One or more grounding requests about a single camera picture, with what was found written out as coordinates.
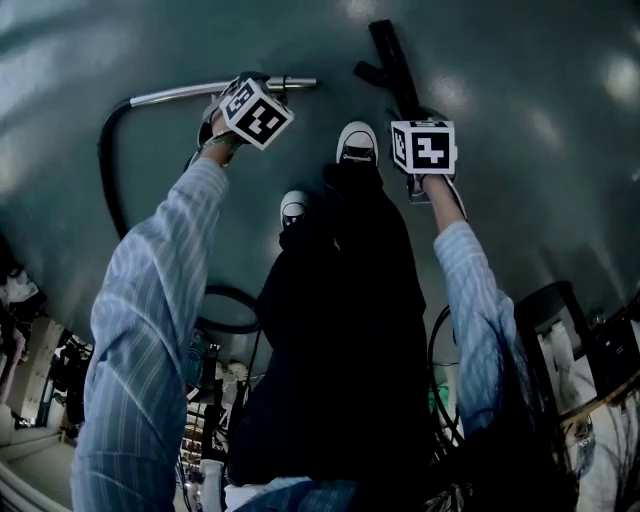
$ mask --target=metal pipe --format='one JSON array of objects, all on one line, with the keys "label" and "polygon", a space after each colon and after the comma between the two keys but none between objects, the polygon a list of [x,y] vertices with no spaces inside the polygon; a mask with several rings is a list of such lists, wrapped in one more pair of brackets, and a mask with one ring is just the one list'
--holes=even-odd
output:
[{"label": "metal pipe", "polygon": [[[192,96],[200,96],[202,94],[213,94],[224,91],[229,85],[227,82],[211,82],[201,85],[190,85],[187,87],[177,87],[166,91],[144,94],[142,96],[134,96],[129,101],[132,107],[141,107],[143,105],[152,105],[154,103],[163,103],[165,101],[177,100],[181,98],[190,98]],[[292,78],[288,76],[276,76],[270,78],[267,87],[270,91],[296,90],[296,89],[314,89],[318,81],[315,78]]]}]

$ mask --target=fiducial marker cube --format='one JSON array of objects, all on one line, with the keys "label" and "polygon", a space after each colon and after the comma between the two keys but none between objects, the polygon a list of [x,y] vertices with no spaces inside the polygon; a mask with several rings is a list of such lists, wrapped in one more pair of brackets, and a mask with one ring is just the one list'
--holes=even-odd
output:
[{"label": "fiducial marker cube", "polygon": [[409,174],[455,174],[458,148],[451,121],[392,121],[393,161]]},{"label": "fiducial marker cube", "polygon": [[254,146],[264,149],[293,121],[285,105],[249,78],[220,104],[227,126]]}]

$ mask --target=sneaker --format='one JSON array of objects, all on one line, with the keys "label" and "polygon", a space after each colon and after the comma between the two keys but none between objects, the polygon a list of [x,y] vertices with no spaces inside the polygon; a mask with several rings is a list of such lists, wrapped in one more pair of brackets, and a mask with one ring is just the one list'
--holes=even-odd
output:
[{"label": "sneaker", "polygon": [[309,196],[299,190],[287,192],[280,203],[280,221],[286,228],[304,219],[309,211]]},{"label": "sneaker", "polygon": [[353,121],[344,127],[338,141],[336,163],[373,163],[378,165],[378,141],[371,126]]}]

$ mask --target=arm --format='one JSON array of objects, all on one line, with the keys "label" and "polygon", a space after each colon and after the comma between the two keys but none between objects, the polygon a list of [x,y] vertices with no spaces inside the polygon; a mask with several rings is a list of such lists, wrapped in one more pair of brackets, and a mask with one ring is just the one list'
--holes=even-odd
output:
[{"label": "arm", "polygon": [[458,407],[468,436],[487,427],[500,406],[500,340],[515,347],[513,302],[496,285],[487,258],[440,176],[422,186],[433,204],[440,235],[434,248],[447,283],[460,351]]},{"label": "arm", "polygon": [[183,364],[228,188],[219,165],[228,150],[208,148],[111,259],[91,318],[96,345],[72,470],[74,510],[173,508]]}]

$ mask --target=jeans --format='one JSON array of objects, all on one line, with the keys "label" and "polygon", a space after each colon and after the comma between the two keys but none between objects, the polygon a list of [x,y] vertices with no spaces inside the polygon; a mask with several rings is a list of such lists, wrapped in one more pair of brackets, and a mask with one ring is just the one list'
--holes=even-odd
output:
[{"label": "jeans", "polygon": [[280,235],[258,299],[273,347],[235,432],[236,485],[371,480],[431,460],[427,344],[409,236],[375,166],[329,165],[325,215]]}]

